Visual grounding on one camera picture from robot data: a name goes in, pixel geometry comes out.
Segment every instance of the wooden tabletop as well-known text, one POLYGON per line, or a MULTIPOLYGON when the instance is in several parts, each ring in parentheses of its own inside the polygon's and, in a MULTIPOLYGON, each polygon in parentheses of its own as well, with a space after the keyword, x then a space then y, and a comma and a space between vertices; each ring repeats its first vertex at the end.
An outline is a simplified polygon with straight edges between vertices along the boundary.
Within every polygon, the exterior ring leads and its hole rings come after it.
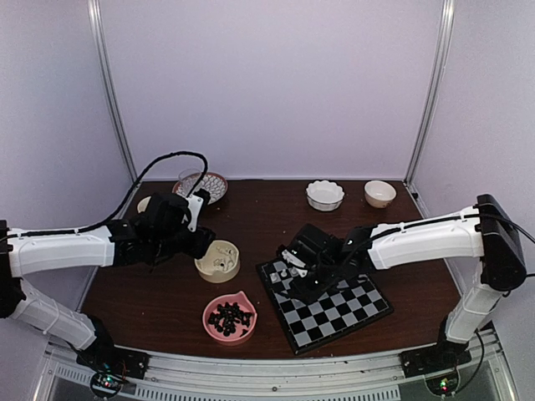
MULTIPOLYGON (((400 182, 394 203, 377 210, 364 201, 364 182, 341 181, 345 198, 339 209, 312 209, 304 194, 307 181, 230 181, 225 197, 208 206, 200 224, 229 240, 241 252, 241 271, 229 282, 211 284, 196 272, 193 260, 177 255, 158 266, 102 268, 89 290, 83 312, 100 317, 119 345, 145 350, 215 358, 296 358, 277 319, 255 266, 270 261, 307 222, 336 236, 360 225, 420 219, 400 182), (258 312, 255 333, 237 347, 224 347, 205 333, 204 307, 214 297, 243 290, 258 312)), ((146 182, 138 201, 170 191, 172 182, 146 182)), ((406 348, 436 341, 441 320, 459 295, 443 261, 398 266, 373 276, 394 306, 394 313, 300 358, 345 356, 406 348)))

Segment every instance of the small white bowl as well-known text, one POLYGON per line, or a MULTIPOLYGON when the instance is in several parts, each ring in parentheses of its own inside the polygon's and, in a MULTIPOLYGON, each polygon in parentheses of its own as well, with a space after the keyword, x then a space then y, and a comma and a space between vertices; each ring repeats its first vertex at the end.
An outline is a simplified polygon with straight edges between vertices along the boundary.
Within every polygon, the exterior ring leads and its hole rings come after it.
POLYGON ((146 198, 143 198, 142 200, 140 200, 140 203, 137 204, 137 212, 141 213, 145 211, 145 209, 149 205, 149 201, 150 201, 150 196, 147 196, 146 198))
POLYGON ((388 182, 373 180, 364 186, 366 201, 377 209, 384 209, 392 203, 396 195, 395 188, 388 182))
POLYGON ((307 187, 308 204, 317 211, 333 211, 344 199, 344 189, 331 181, 315 181, 307 187))
POLYGON ((240 251, 229 241, 215 240, 195 266, 207 282, 228 282, 240 271, 240 251))

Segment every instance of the robotic arm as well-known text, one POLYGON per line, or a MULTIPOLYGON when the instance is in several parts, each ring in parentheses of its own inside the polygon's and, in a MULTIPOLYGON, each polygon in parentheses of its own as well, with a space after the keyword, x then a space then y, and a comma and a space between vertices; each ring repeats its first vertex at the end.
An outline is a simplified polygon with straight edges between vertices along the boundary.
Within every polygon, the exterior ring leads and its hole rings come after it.
POLYGON ((201 258, 215 234, 197 226, 210 195, 199 190, 183 198, 154 194, 145 212, 131 219, 112 220, 92 231, 24 236, 0 221, 0 317, 21 320, 70 343, 81 363, 105 372, 142 377, 143 353, 116 348, 96 317, 71 311, 42 294, 23 276, 73 266, 127 266, 138 262, 155 266, 178 252, 201 258))
POLYGON ((281 249, 281 256, 298 272, 288 295, 311 303, 339 281, 360 274, 415 261, 478 258, 474 281, 444 319, 438 343, 400 356, 406 377, 452 368, 466 357, 472 335, 502 295, 526 279, 519 235, 508 221, 491 195, 480 195, 475 206, 457 213, 356 227, 344 240, 306 225, 290 246, 281 249))

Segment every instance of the glass cup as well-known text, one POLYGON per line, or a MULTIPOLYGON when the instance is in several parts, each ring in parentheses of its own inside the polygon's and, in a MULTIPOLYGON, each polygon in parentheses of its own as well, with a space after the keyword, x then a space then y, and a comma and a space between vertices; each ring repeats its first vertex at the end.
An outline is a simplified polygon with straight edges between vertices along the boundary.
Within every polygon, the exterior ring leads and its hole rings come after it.
POLYGON ((199 185, 197 185, 194 190, 191 190, 200 176, 201 171, 197 169, 183 170, 178 175, 178 180, 181 183, 181 192, 184 194, 184 196, 188 195, 190 191, 191 193, 193 193, 201 188, 201 183, 199 183, 199 185))

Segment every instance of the checkered board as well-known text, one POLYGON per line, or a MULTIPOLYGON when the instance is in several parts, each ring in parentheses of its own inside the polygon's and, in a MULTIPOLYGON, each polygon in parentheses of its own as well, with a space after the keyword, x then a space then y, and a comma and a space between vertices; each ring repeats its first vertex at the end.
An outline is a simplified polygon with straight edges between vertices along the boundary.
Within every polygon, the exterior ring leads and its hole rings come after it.
POLYGON ((316 302, 305 305, 288 297, 290 282, 298 275, 282 260, 257 266, 296 355, 320 347, 362 328, 394 311, 367 276, 341 281, 316 302))

